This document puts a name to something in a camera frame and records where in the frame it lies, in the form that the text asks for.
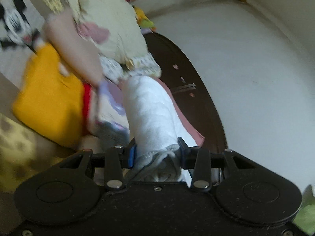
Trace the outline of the dark wooden headboard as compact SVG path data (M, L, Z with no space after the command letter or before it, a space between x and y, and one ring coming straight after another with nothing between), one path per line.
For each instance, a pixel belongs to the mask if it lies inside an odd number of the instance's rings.
M201 77L184 52L158 33L145 35L149 52L162 69L161 80L169 87L184 117L212 153L227 148L223 125Z

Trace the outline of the pink pillow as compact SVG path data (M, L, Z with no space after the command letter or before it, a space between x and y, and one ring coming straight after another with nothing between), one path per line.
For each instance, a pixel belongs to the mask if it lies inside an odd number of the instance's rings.
M186 119L186 117L184 116L184 114L182 113L182 111L180 110L179 106L177 105L175 99L173 98L173 95L169 89L168 86L166 86L166 84L164 82L162 82L159 78L154 77L153 78L155 81L157 81L163 88L164 90L168 93L169 97L171 98L172 102L173 102L173 106L175 107L175 110L177 112L177 115L179 117L179 119L182 122L182 125L185 127L186 131L191 135L191 137L195 140L197 146L202 146L204 144L205 141L205 137L198 132L193 126L192 124Z

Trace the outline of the floral white garment pile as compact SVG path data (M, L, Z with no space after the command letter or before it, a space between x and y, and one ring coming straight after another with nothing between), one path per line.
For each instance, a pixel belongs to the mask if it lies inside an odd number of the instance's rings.
M132 77L161 77L162 70L151 53L129 58L125 65L99 56L103 79L97 88L85 84L83 95L83 135L86 146L98 152L126 146L130 140L124 107L124 84Z

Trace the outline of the white fleece garment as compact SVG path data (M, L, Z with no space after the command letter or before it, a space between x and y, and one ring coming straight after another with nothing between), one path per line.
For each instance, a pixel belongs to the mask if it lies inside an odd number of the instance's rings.
M148 76L132 77L124 86L124 107L137 151L129 181L186 182L191 177L180 166L178 138L197 146L179 119L164 88Z

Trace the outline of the Mickey Mouse brown blanket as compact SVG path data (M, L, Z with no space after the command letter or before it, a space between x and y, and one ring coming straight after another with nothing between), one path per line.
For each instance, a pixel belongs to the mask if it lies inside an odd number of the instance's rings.
M72 153L12 113L35 41L59 5L66 5L66 0L1 0L1 235L22 222L13 200L17 186Z

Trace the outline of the cream quilt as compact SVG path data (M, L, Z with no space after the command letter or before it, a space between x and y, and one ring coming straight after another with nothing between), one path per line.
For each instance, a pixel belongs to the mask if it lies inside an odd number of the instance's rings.
M79 35L120 64L148 54L136 12L125 0L68 0Z

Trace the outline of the yellow quilted garment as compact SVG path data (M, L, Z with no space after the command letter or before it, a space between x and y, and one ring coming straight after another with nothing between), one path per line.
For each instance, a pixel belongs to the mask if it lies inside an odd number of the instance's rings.
M83 83L64 76L60 56L45 43L28 60L13 114L38 134L60 146L75 149L82 135Z

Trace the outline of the yellow green plush toy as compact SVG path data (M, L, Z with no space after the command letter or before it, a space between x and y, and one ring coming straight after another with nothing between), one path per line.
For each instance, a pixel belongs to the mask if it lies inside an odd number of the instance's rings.
M133 6L136 13L137 23L141 29L148 29L154 31L156 29L154 22L152 22L144 13L144 11L137 6Z

